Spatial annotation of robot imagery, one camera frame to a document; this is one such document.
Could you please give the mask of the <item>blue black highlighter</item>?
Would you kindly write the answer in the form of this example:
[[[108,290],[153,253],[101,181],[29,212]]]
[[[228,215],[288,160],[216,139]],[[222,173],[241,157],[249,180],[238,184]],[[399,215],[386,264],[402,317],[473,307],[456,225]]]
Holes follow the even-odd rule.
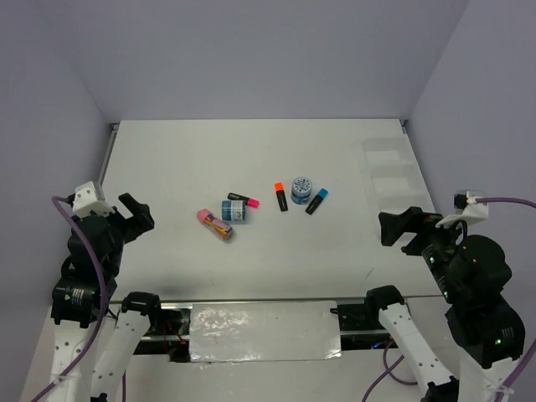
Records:
[[[328,191],[325,188],[321,188],[315,197],[311,200],[311,202],[308,204],[306,208],[306,213],[309,215],[312,215],[315,210],[319,207],[319,205],[323,202],[323,200],[327,197]]]

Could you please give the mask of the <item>pink capped marker tube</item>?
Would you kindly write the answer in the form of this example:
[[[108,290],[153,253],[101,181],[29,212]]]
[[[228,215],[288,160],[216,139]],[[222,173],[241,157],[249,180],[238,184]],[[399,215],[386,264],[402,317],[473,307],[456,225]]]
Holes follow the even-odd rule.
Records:
[[[234,235],[234,229],[221,219],[216,218],[208,209],[199,210],[197,212],[197,219],[223,241],[231,240]]]

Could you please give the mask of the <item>blue tape roll sideways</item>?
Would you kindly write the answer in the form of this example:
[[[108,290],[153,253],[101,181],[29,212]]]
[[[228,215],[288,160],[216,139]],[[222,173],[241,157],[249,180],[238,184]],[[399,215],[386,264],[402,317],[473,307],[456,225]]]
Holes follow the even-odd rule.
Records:
[[[243,224],[247,221],[246,203],[243,200],[223,200],[221,217],[224,222]]]

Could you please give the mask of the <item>blue patterned tape roll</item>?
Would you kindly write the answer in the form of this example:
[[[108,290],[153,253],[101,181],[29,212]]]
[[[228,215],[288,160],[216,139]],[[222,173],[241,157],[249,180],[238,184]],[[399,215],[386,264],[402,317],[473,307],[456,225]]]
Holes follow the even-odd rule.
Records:
[[[312,181],[310,178],[298,177],[291,184],[291,200],[295,204],[307,204],[312,193]]]

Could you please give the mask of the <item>pink black highlighter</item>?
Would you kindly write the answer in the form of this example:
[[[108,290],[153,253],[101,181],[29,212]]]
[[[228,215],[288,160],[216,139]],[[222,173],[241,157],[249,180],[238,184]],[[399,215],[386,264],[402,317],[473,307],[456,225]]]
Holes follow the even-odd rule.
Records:
[[[234,200],[234,201],[243,201],[247,207],[251,207],[255,209],[257,209],[260,205],[260,202],[257,199],[246,197],[244,195],[240,195],[237,193],[228,193],[227,199]]]

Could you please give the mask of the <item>orange black highlighter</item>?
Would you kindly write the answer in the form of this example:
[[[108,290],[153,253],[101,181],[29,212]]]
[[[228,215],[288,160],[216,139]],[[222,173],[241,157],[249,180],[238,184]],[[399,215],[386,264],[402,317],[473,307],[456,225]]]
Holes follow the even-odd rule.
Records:
[[[275,191],[276,191],[276,197],[277,197],[277,202],[278,202],[280,211],[286,212],[288,210],[288,205],[287,205],[287,200],[286,200],[285,189],[281,182],[275,183]]]

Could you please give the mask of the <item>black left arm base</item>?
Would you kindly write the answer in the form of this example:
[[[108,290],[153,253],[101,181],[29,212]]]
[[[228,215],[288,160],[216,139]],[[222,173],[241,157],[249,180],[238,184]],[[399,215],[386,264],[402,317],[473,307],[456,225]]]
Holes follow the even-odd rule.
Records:
[[[118,320],[121,313],[134,311],[147,316],[149,328],[141,335],[133,348],[133,355],[162,355],[174,363],[189,363],[189,322],[190,310],[162,310],[160,301],[154,295],[136,294],[125,298],[114,312],[107,308],[107,316]]]

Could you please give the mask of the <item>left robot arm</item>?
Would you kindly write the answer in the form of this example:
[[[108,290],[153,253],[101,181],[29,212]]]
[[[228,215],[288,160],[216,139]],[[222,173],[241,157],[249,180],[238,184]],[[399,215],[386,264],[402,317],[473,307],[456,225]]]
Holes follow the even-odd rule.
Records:
[[[124,217],[90,186],[68,198],[54,197],[55,208],[71,228],[69,255],[52,290],[54,357],[46,401],[113,401],[126,391],[126,369],[145,334],[164,323],[159,296],[134,291],[121,302],[103,349],[97,348],[116,290],[125,245],[154,228],[148,205],[129,193],[119,197]]]

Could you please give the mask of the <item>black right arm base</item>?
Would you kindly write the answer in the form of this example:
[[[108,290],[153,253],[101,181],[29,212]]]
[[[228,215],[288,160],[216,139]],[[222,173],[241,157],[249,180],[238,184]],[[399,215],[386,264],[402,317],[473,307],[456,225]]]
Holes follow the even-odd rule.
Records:
[[[369,317],[363,303],[337,304],[330,313],[338,318],[343,351],[381,350],[391,341],[390,334]]]

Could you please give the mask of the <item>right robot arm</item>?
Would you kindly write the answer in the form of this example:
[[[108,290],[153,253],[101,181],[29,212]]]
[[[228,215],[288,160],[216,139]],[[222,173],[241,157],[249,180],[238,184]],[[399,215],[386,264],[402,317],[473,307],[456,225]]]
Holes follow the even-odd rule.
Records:
[[[502,296],[512,277],[503,249],[488,237],[468,234],[470,221],[468,213],[444,217],[419,207],[379,213],[381,244],[392,246],[412,234],[402,252],[424,259],[449,306],[458,376],[437,358],[395,286],[372,289],[365,297],[365,321],[389,332],[424,401],[505,401],[530,359],[523,351],[523,321]]]

